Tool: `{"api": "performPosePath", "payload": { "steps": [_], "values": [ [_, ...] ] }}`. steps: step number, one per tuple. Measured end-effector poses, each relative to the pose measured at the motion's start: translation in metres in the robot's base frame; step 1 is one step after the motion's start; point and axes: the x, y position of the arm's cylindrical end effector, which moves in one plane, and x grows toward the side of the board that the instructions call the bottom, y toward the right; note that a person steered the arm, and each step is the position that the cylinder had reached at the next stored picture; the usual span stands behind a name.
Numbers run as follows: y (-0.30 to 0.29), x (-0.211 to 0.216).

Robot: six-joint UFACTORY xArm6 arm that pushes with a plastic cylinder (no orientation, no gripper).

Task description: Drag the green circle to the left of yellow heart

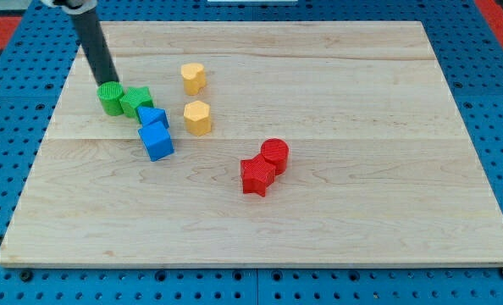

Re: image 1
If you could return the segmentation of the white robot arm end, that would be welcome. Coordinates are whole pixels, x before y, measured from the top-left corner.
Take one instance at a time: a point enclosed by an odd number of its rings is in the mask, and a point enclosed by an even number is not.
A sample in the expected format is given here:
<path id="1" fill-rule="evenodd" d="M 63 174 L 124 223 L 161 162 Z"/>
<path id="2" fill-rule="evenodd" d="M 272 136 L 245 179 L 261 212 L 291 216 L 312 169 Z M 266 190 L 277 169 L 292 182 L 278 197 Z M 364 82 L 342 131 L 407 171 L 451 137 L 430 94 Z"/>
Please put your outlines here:
<path id="1" fill-rule="evenodd" d="M 97 6 L 97 0 L 41 0 L 49 8 L 60 7 L 66 14 L 78 15 Z"/>

